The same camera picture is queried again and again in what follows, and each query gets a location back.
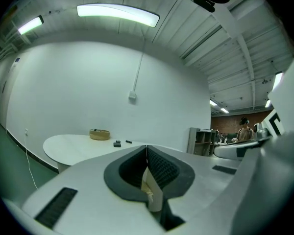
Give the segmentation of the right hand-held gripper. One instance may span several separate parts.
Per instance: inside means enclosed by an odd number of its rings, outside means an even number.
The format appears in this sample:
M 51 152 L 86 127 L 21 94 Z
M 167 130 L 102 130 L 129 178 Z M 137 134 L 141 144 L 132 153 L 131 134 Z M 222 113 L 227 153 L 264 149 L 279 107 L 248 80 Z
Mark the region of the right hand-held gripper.
M 241 161 L 247 150 L 261 146 L 255 173 L 233 219 L 233 235 L 294 235 L 294 60 L 271 99 L 284 134 L 214 150 L 218 158 Z

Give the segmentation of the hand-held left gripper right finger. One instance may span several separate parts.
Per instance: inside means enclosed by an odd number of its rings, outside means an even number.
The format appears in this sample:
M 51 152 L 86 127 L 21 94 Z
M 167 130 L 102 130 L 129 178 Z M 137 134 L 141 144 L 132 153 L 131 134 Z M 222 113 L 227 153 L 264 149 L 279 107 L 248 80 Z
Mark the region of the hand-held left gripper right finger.
M 233 179 L 240 163 L 147 146 L 148 210 L 160 217 L 168 204 L 171 214 L 189 221 L 208 207 Z

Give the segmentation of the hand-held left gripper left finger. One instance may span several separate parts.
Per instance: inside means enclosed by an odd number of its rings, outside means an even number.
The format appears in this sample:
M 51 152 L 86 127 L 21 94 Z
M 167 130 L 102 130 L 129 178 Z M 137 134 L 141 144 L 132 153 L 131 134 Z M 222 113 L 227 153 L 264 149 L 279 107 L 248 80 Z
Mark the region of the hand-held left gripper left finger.
M 31 194 L 22 206 L 35 218 L 64 187 L 77 190 L 54 231 L 62 235 L 163 235 L 165 230 L 142 202 L 126 201 L 104 181 L 104 170 L 114 160 L 134 151 L 122 149 L 70 166 Z

